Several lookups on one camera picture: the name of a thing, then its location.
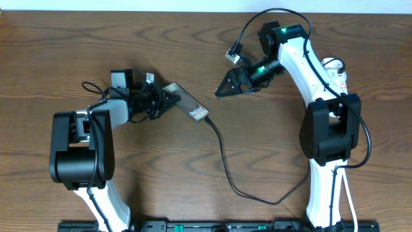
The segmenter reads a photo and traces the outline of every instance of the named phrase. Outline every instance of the white cable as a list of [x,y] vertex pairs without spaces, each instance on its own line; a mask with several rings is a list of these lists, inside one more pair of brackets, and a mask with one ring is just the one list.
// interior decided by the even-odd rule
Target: white cable
[[348,179],[346,178],[346,172],[345,171],[343,172],[343,182],[344,182],[344,185],[345,185],[346,196],[348,196],[350,211],[352,212],[353,232],[358,232],[358,220],[356,218],[355,208],[353,207],[352,198],[350,196],[349,184],[348,184]]

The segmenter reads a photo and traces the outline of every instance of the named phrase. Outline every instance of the wooden table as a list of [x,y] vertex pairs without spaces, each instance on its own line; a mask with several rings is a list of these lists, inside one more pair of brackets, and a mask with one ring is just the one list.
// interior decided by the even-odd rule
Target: wooden table
[[[85,203],[48,173],[53,114],[98,100],[80,83],[110,84],[110,69],[153,72],[178,82],[212,112],[232,178],[246,193],[275,201],[306,173],[298,132],[303,100],[289,74],[259,93],[216,100],[232,68],[225,52],[252,14],[3,12],[0,18],[0,231],[56,231],[62,220],[93,220]],[[348,170],[358,219],[407,231],[412,218],[412,17],[307,14],[317,56],[347,66],[373,141],[368,164]],[[264,56],[262,23],[304,23],[290,14],[256,19],[243,51]],[[363,159],[363,132],[350,164]],[[114,180],[140,219],[272,220],[303,217],[310,184],[278,206],[235,196],[218,140],[178,108],[160,120],[113,132]],[[341,214],[351,220],[342,192]]]

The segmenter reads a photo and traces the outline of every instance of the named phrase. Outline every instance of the white background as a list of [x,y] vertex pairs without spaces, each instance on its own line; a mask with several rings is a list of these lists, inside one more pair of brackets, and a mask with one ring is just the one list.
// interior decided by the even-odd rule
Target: white background
[[113,10],[161,12],[298,12],[412,14],[412,0],[0,0],[2,10]]

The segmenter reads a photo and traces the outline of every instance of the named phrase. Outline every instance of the wooden tabletop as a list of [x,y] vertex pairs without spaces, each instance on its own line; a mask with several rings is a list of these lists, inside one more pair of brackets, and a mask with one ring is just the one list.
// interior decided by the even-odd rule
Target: wooden tabletop
[[[0,231],[56,231],[63,220],[94,220],[85,203],[48,173],[53,114],[98,100],[82,81],[105,88],[110,69],[153,72],[178,82],[210,109],[224,137],[235,185],[276,201],[300,182],[307,159],[298,133],[303,100],[289,74],[253,95],[216,100],[232,68],[225,52],[253,14],[3,12],[0,18]],[[407,231],[412,218],[412,16],[307,14],[322,59],[346,63],[348,89],[362,99],[372,137],[370,161],[348,170],[359,220]],[[304,22],[290,14],[256,19],[242,39],[264,56],[262,23]],[[272,220],[304,216],[310,183],[278,206],[235,196],[216,134],[178,108],[113,132],[114,180],[140,220]],[[349,163],[366,152],[363,131]],[[351,220],[344,191],[340,211]]]

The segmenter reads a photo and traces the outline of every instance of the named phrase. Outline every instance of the white wall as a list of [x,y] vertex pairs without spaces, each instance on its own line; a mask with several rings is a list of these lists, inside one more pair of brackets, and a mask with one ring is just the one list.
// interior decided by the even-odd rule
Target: white wall
[[114,10],[161,12],[298,12],[412,14],[412,0],[0,0],[2,10]]

